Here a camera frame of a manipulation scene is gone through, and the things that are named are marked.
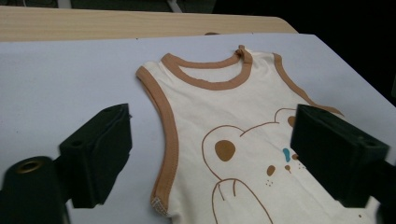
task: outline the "brown trim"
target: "brown trim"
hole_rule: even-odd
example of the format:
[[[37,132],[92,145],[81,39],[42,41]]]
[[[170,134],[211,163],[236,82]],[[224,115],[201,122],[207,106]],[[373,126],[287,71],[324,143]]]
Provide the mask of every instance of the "brown trim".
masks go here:
[[[157,108],[163,123],[165,152],[161,170],[151,192],[151,205],[157,212],[167,216],[169,194],[175,180],[178,163],[178,137],[175,117],[163,90],[151,73],[145,67],[140,67],[136,75],[143,83],[149,99]]]
[[[224,68],[238,63],[243,60],[242,69],[238,76],[223,82],[209,82],[206,80],[191,77],[184,73],[181,67],[196,68],[196,69],[215,69]],[[221,62],[215,63],[194,63],[185,61],[173,54],[167,53],[162,58],[162,62],[169,71],[171,71],[176,77],[199,88],[211,90],[211,91],[224,91],[236,88],[242,85],[250,76],[251,66],[253,59],[249,52],[245,50],[244,46],[239,46],[239,49],[235,51],[235,54],[230,58]]]
[[[338,109],[326,105],[317,105],[315,102],[313,102],[309,96],[306,94],[306,92],[298,87],[288,76],[286,73],[285,69],[283,68],[282,64],[282,57],[276,53],[274,53],[274,63],[275,63],[275,68],[276,71],[279,73],[279,76],[282,78],[282,80],[289,86],[289,88],[297,93],[299,96],[301,96],[303,99],[305,99],[310,105],[327,110],[332,113],[336,113],[339,115],[343,115]]]

